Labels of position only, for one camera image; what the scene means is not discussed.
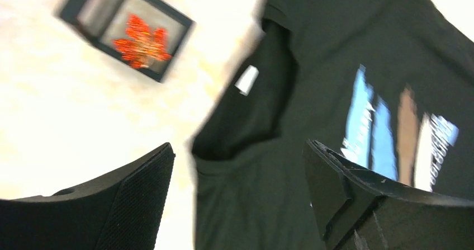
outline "graphic print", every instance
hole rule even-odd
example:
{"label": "graphic print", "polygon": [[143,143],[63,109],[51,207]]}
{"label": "graphic print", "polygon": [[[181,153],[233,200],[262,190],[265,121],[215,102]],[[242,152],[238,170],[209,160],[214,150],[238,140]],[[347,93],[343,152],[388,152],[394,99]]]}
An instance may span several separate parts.
{"label": "graphic print", "polygon": [[394,141],[391,111],[366,83],[365,73],[366,68],[361,65],[355,75],[341,153],[389,179],[432,191],[444,157],[456,142],[458,128],[444,117],[427,112],[420,122],[414,92],[407,86],[400,94],[395,114],[397,141]]}
{"label": "graphic print", "polygon": [[414,95],[410,88],[400,95],[398,110],[398,141],[399,181],[407,186],[413,186],[412,172],[415,164],[416,147],[418,143],[419,120],[416,114]]}

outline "shirt fabric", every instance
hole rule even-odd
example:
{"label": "shirt fabric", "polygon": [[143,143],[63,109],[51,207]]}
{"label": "shirt fabric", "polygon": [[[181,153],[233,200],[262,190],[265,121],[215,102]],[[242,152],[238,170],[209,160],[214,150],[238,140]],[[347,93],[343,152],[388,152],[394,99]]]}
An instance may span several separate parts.
{"label": "shirt fabric", "polygon": [[[197,250],[325,249],[306,139],[474,199],[474,46],[430,0],[267,0],[261,20],[265,36],[192,146]],[[246,95],[235,83],[249,66]]]}

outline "black frame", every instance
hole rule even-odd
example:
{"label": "black frame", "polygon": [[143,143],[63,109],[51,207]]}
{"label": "black frame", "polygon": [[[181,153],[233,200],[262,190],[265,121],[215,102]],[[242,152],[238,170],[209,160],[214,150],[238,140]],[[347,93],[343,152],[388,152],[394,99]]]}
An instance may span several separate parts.
{"label": "black frame", "polygon": [[[118,3],[113,7],[113,12],[111,12],[111,15],[106,19],[106,23],[104,23],[103,29],[97,35],[92,35],[91,33],[89,33],[84,27],[84,25],[78,19],[78,16],[82,8],[84,7],[84,5],[87,3],[87,1],[88,0],[67,0],[66,3],[61,8],[61,10],[58,12],[58,17],[61,18],[63,21],[65,21],[67,24],[69,24],[77,33],[83,36],[95,48],[128,65],[128,62],[121,59],[121,56],[122,56],[121,53],[119,53],[114,48],[111,48],[100,41],[102,36],[105,34],[106,30],[109,28],[112,20],[117,15],[117,12],[119,11],[121,6],[125,2],[125,0],[119,0]],[[170,18],[179,22],[184,28],[180,37],[178,38],[176,47],[172,51],[168,52],[172,57],[164,64],[161,72],[154,72],[148,68],[135,69],[139,71],[140,73],[150,77],[151,79],[154,79],[157,82],[161,82],[165,73],[169,69],[169,66],[171,65],[174,58],[176,57],[178,50],[181,48],[181,45],[183,44],[183,41],[188,35],[194,22],[186,15],[182,14],[181,12],[177,11],[170,5],[166,4],[163,0],[144,0],[144,1],[146,1],[147,3],[149,3],[156,9],[160,10],[161,12],[165,13]]]}

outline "marble surface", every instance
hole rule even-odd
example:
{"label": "marble surface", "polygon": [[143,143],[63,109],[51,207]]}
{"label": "marble surface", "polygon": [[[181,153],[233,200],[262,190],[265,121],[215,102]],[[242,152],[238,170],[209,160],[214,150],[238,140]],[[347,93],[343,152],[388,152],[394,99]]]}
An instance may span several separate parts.
{"label": "marble surface", "polygon": [[[168,141],[177,157],[156,249],[193,248],[189,139],[260,35],[261,0],[165,1],[196,25],[159,84],[57,20],[62,0],[0,0],[0,198],[51,195]],[[474,37],[474,0],[433,1]]]}

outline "picture frame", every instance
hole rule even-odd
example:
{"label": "picture frame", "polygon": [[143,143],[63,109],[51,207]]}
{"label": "picture frame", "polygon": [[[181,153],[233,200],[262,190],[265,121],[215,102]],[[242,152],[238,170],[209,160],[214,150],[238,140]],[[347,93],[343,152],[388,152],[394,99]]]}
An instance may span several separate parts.
{"label": "picture frame", "polygon": [[[157,82],[162,82],[194,24],[163,0],[66,0],[58,11],[58,17],[96,49]],[[133,28],[130,24],[132,18],[147,25],[146,42],[142,42],[143,39],[137,42],[138,39],[134,40],[127,34],[129,28]],[[159,40],[157,33],[165,33],[163,43],[155,42]],[[135,64],[137,60],[128,59],[130,57],[116,42],[124,39],[138,48],[140,59],[146,58],[141,62],[146,64],[138,66]]]}

